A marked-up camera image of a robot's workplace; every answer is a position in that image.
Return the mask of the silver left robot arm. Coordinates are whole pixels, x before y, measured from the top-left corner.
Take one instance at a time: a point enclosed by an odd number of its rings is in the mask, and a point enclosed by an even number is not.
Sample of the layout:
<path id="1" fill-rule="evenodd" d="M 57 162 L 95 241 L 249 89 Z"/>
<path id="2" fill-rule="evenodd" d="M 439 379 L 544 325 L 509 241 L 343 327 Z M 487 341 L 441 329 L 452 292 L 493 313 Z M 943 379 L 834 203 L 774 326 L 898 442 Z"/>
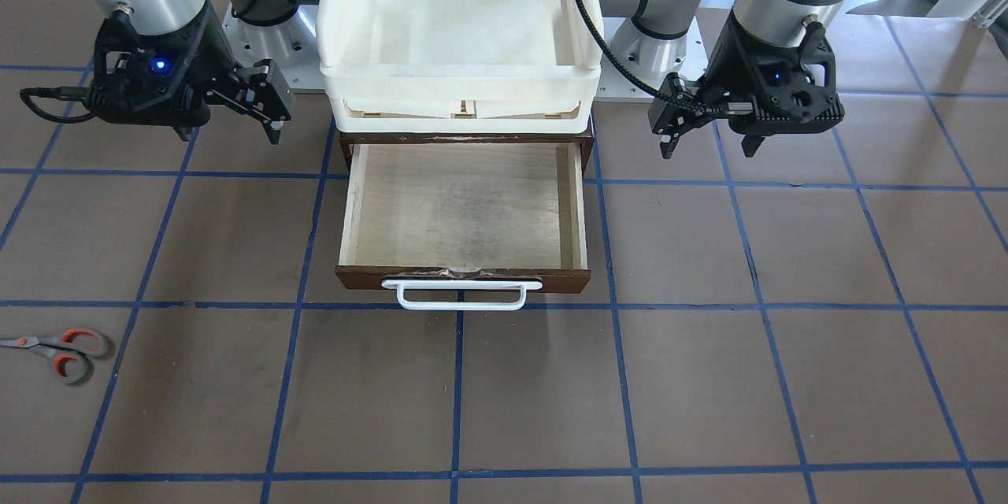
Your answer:
<path id="1" fill-rule="evenodd" d="M 735 0 L 706 72 L 658 62 L 683 45 L 701 0 L 575 0 L 601 55 L 652 96 L 648 117 L 669 158 L 680 138 L 726 120 L 752 157 L 771 135 L 825 133 L 845 117 L 827 27 L 845 0 Z"/>

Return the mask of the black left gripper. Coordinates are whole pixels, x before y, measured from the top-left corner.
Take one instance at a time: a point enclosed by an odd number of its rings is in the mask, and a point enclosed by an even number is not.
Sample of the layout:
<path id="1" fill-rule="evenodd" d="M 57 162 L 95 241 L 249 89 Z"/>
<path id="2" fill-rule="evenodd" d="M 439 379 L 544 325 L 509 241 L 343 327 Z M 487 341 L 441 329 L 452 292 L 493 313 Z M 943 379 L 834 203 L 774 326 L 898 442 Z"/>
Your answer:
<path id="1" fill-rule="evenodd" d="M 746 31 L 735 15 L 721 30 L 706 74 L 688 80 L 671 72 L 660 94 L 691 98 L 703 85 L 703 102 L 751 102 L 753 113 L 728 120 L 741 135 L 745 158 L 753 158 L 766 135 L 824 133 L 845 117 L 836 93 L 836 59 L 827 30 L 815 20 L 803 28 L 797 46 L 775 46 Z M 660 135 L 660 152 L 670 159 L 682 135 L 709 123 L 701 113 L 653 99 L 651 131 Z"/>

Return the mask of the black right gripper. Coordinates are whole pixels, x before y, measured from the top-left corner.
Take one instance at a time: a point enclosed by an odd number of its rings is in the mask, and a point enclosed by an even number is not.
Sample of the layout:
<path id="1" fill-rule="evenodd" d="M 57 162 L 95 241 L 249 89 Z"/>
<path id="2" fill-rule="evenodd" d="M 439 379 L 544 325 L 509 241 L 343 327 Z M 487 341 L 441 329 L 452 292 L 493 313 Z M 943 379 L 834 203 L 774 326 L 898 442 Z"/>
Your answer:
<path id="1" fill-rule="evenodd" d="M 105 18 L 85 98 L 90 113 L 113 124 L 174 128 L 191 140 L 208 123 L 209 105 L 252 117 L 277 145 L 295 95 L 273 59 L 236 65 L 210 1 L 188 24 L 158 36 L 139 34 L 123 9 Z"/>

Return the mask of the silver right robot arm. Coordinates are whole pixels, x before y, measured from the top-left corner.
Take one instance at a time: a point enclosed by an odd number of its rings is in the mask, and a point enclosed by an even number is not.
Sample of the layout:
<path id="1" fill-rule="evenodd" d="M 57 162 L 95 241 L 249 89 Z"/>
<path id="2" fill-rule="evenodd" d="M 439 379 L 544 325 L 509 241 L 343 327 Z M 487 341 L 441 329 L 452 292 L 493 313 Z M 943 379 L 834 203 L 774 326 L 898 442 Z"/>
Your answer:
<path id="1" fill-rule="evenodd" d="M 69 123 L 172 128 L 183 141 L 223 106 L 261 124 L 271 144 L 292 118 L 299 71 L 318 62 L 320 0 L 96 0 L 104 13 L 89 87 L 23 89 L 33 98 L 78 102 Z"/>

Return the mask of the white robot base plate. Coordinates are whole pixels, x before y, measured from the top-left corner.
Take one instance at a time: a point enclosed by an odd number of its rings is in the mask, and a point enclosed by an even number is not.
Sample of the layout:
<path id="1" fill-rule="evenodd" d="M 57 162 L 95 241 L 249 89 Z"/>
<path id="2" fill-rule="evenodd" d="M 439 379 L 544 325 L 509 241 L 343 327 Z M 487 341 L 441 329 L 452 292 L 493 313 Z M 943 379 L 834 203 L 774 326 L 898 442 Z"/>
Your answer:
<path id="1" fill-rule="evenodd" d="M 253 26 L 226 12 L 223 29 L 238 62 L 251 66 L 273 59 L 289 87 L 298 94 L 323 94 L 324 78 L 318 59 L 318 6 L 299 6 L 287 22 L 272 27 Z"/>

